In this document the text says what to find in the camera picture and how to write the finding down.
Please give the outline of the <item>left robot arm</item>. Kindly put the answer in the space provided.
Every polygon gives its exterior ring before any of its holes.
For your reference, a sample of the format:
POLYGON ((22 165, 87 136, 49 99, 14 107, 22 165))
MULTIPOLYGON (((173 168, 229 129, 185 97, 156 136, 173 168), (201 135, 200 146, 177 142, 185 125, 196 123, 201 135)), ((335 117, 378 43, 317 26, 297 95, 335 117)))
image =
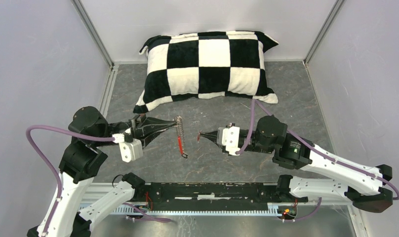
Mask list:
POLYGON ((32 139, 35 129, 54 131, 71 136, 58 168, 51 163, 57 189, 49 210, 40 225, 28 230, 29 237, 88 237, 95 227, 121 205, 130 200, 140 201, 145 196, 144 180, 133 173, 122 180, 107 194, 90 206, 80 209, 81 200, 92 184, 107 155, 102 146, 118 145, 125 162, 143 156, 144 148, 164 131, 174 128, 175 121, 137 115, 116 123, 108 123, 100 111, 87 106, 73 116, 68 129, 47 125, 32 125, 26 137, 38 154, 40 148, 32 139))

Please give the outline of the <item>metal keyring with red handle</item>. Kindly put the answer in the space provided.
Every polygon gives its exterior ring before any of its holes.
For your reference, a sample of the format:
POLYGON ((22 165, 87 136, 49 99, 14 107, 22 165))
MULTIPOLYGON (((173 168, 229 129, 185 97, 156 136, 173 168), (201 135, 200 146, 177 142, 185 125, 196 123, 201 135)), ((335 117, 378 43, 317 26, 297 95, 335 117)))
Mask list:
POLYGON ((176 122, 176 132, 177 132, 177 138, 178 138, 179 151, 182 155, 183 153, 185 153, 183 119, 181 116, 176 116, 174 118, 174 120, 176 122))

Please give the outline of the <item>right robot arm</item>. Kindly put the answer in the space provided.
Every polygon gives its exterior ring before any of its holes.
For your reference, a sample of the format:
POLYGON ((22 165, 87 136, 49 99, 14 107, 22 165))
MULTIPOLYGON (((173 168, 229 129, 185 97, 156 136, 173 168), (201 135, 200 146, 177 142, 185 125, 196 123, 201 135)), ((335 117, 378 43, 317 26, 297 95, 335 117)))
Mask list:
POLYGON ((372 213, 381 213, 393 204, 393 192, 384 187, 393 175, 390 166, 366 166, 341 158, 307 139, 296 138, 275 116, 260 118, 253 131, 231 123, 200 132, 198 137, 212 141, 230 156, 238 156, 245 145, 246 152, 272 154, 272 161, 280 167, 325 176, 306 179, 281 175, 275 188, 281 201, 294 197, 344 199, 372 213))

